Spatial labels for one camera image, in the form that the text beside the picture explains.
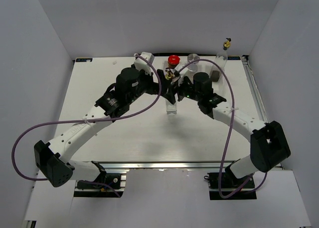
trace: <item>gray wall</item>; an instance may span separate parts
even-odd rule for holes
[[[135,52],[249,54],[278,0],[39,0],[72,58]]]
[[[319,228],[319,0],[279,0],[250,61],[271,119],[284,127],[309,218]]]
[[[0,226],[19,228],[32,182],[13,170],[11,148],[28,127],[58,118],[72,61],[38,0],[0,0],[0,18]],[[23,173],[35,176],[33,145],[53,131],[43,127],[22,140]]]

